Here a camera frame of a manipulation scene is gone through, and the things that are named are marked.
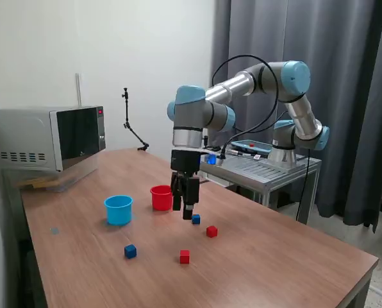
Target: red cup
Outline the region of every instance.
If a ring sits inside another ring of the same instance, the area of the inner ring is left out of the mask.
[[[151,190],[154,210],[170,210],[172,207],[171,188],[168,185],[154,186]]]

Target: floor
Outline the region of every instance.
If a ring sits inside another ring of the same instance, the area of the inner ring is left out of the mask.
[[[283,207],[281,212],[295,217],[296,209],[297,204],[293,204]],[[340,217],[322,218],[318,215],[316,207],[308,224],[313,228],[319,229],[324,233],[379,257],[379,264],[374,270],[371,285],[382,290],[382,213],[380,214],[379,225],[375,234],[372,232],[372,227],[347,226],[342,223]],[[382,308],[382,296],[369,291],[365,308]]]

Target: microwave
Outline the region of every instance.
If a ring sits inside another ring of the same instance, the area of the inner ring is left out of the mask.
[[[0,109],[0,168],[63,171],[106,147],[104,108]]]

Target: red cube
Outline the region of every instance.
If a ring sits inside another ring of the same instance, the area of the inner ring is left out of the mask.
[[[179,263],[189,264],[190,263],[190,251],[189,250],[180,250],[179,251]]]
[[[214,226],[209,226],[207,229],[206,229],[206,236],[208,237],[215,237],[218,235],[218,229]]]

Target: wire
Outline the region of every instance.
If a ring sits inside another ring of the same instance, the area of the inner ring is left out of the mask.
[[[227,140],[227,142],[224,143],[223,147],[222,147],[222,150],[221,150],[221,154],[220,154],[220,158],[221,159],[224,159],[225,158],[225,150],[226,150],[226,147],[227,145],[235,138],[245,134],[245,133],[249,133],[255,129],[257,129],[258,127],[260,127],[263,123],[267,122],[268,119],[271,117],[271,115],[274,113],[275,109],[276,109],[276,106],[278,105],[278,99],[279,99],[279,85],[278,85],[278,79],[276,78],[276,75],[274,73],[274,71],[272,70],[271,66],[268,64],[268,62],[262,60],[259,56],[254,56],[254,55],[237,55],[237,56],[233,56],[231,58],[229,58],[228,60],[224,61],[223,63],[221,63],[221,65],[217,68],[217,70],[214,72],[214,74],[212,75],[212,79],[211,79],[211,83],[212,83],[212,86],[214,84],[214,77],[215,75],[218,73],[218,71],[225,65],[227,64],[228,62],[232,61],[232,60],[235,60],[237,58],[253,58],[253,59],[256,59],[258,61],[260,61],[263,65],[265,65],[267,67],[267,69],[269,69],[269,71],[271,72],[272,74],[272,77],[274,78],[274,81],[275,81],[275,102],[274,102],[274,106],[272,107],[272,110],[269,112],[269,114],[265,117],[264,120],[262,120],[260,123],[258,123],[257,125],[247,129],[247,130],[244,130],[242,132],[239,132],[239,133],[236,133],[234,136],[231,136],[231,138],[229,138]]]
[[[275,122],[273,122],[273,123],[270,124],[269,126],[267,126],[267,127],[265,127],[265,128],[262,128],[262,129],[260,129],[260,130],[255,130],[255,131],[253,131],[253,132],[249,132],[249,133],[260,133],[260,132],[263,132],[264,130],[267,130],[268,128],[273,127],[273,126],[275,125],[275,123],[277,123],[277,122],[279,121],[279,119],[281,119],[282,116],[283,116],[284,114],[286,114],[286,113],[287,113],[287,111],[284,111],[279,117],[276,118]],[[237,128],[236,126],[234,126],[234,128],[235,128],[235,130],[237,130],[237,131],[239,131],[239,132],[242,132],[242,130],[240,130],[240,129]]]
[[[311,157],[311,150],[308,149],[308,164],[306,165],[306,173],[305,173],[304,185],[302,186],[302,192],[301,192],[301,198],[299,199],[298,210],[296,211],[296,221],[298,221],[299,209],[301,208],[302,198],[303,198],[304,192],[305,192],[306,180],[308,179],[309,159],[310,159],[310,157]]]

